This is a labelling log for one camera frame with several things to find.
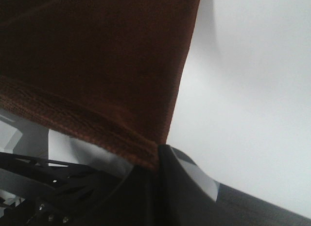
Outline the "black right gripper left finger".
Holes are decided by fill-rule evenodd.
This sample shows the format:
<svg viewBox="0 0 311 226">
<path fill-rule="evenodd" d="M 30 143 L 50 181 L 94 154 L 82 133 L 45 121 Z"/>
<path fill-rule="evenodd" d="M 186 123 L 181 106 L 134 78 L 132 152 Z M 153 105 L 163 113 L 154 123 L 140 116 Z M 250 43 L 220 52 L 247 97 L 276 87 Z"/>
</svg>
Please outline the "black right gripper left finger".
<svg viewBox="0 0 311 226">
<path fill-rule="evenodd" d="M 135 166 L 129 175 L 74 226 L 153 226 L 155 224 L 152 173 Z"/>
</svg>

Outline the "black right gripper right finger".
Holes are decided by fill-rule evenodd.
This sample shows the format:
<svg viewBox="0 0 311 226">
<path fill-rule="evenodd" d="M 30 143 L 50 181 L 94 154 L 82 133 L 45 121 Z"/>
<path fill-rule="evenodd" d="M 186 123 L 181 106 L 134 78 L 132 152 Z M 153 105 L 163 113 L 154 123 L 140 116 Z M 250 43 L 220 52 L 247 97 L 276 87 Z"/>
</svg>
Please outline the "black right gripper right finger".
<svg viewBox="0 0 311 226">
<path fill-rule="evenodd" d="M 185 153 L 169 146 L 158 148 L 164 226 L 309 226 L 309 218 L 295 214 L 221 184 L 217 199 L 204 192 L 182 164 L 196 168 Z"/>
</svg>

